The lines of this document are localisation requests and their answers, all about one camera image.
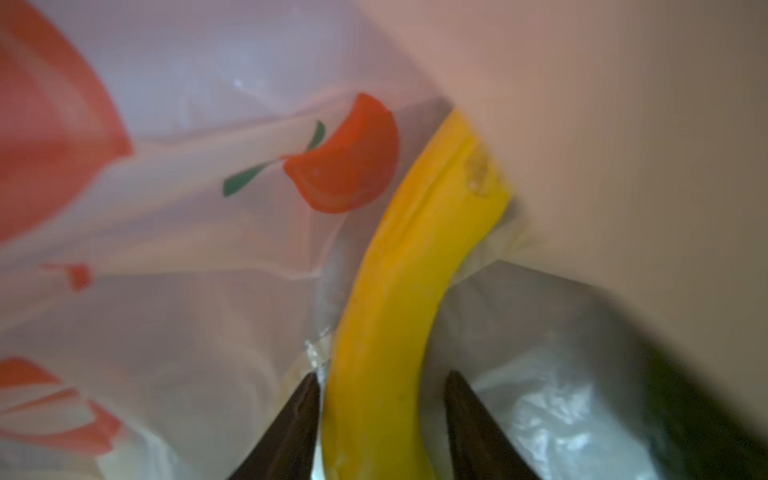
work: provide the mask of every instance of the banana peel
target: banana peel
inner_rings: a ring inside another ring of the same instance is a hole
[[[392,199],[342,316],[323,406],[329,480],[434,478],[418,411],[429,331],[452,274],[510,199],[453,111]]]

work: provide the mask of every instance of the toy banana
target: toy banana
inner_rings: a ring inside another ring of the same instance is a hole
[[[434,478],[418,411],[429,331],[451,275],[510,197],[452,112],[385,212],[341,319],[321,431],[329,480]]]

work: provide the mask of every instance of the banana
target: banana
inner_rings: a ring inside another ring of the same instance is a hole
[[[453,111],[384,213],[342,316],[323,407],[329,480],[434,478],[418,411],[429,331],[451,275],[510,199]]]

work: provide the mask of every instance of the beige surface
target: beige surface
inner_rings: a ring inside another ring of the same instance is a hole
[[[358,2],[552,248],[768,425],[768,4]]]

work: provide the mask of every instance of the yellow banana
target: yellow banana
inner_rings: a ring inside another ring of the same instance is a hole
[[[329,480],[434,478],[418,412],[429,330],[451,275],[510,197],[452,112],[387,208],[341,319],[323,407]]]

